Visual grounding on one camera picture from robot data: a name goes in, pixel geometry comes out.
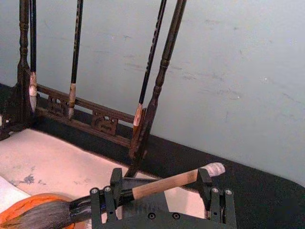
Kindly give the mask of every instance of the metal bolt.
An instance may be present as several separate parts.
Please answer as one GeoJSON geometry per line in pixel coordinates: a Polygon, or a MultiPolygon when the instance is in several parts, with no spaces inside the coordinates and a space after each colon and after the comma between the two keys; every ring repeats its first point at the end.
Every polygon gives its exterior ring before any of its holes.
{"type": "Polygon", "coordinates": [[[148,214],[148,218],[149,219],[154,219],[154,218],[156,218],[156,215],[151,212],[151,213],[148,214]]]}
{"type": "Polygon", "coordinates": [[[231,194],[232,194],[232,191],[231,191],[231,190],[228,190],[228,189],[227,189],[225,192],[226,192],[226,194],[228,194],[228,195],[231,195],[231,194]]]}
{"type": "Polygon", "coordinates": [[[178,213],[173,213],[173,218],[174,219],[180,219],[180,215],[178,213]]]}
{"type": "Polygon", "coordinates": [[[213,192],[219,192],[219,190],[218,190],[217,188],[215,188],[215,187],[212,188],[212,191],[213,191],[213,192]]]}
{"type": "Polygon", "coordinates": [[[98,192],[97,188],[94,188],[94,189],[91,190],[91,193],[93,193],[93,194],[95,194],[97,192],[98,192]]]}

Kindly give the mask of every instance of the wooden brush stand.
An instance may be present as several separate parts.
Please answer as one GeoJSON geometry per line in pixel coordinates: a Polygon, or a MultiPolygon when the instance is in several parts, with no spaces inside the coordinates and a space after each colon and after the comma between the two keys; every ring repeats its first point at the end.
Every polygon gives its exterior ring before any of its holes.
{"type": "Polygon", "coordinates": [[[126,138],[118,133],[117,125],[120,120],[132,124],[134,120],[133,115],[76,97],[75,105],[91,110],[92,119],[86,122],[74,118],[69,120],[69,95],[43,85],[37,85],[37,107],[35,114],[31,114],[29,102],[31,72],[27,62],[29,0],[20,0],[20,61],[18,64],[18,77],[17,83],[12,88],[11,94],[5,103],[4,111],[1,114],[2,126],[0,127],[0,140],[9,137],[11,131],[21,131],[30,127],[39,117],[50,118],[128,148],[132,165],[125,176],[135,176],[145,155],[147,140],[158,106],[158,98],[171,59],[185,4],[186,0],[177,0],[151,101],[147,108],[142,110],[140,124],[135,133],[133,133],[131,138],[126,138]],[[39,94],[47,95],[47,101],[39,94]]]}

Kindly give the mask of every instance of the light blue wall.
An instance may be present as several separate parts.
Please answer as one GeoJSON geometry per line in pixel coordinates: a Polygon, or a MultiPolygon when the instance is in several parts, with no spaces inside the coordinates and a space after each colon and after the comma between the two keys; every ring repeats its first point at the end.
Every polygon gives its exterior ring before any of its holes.
{"type": "MultiPolygon", "coordinates": [[[[38,82],[69,91],[76,0],[37,1],[38,82]]],[[[147,105],[174,0],[168,0],[147,105]]],[[[19,1],[0,1],[14,85],[19,1]]],[[[134,114],[160,0],[85,0],[77,95],[134,114]]],[[[152,134],[305,186],[305,1],[189,0],[152,134]]]]}

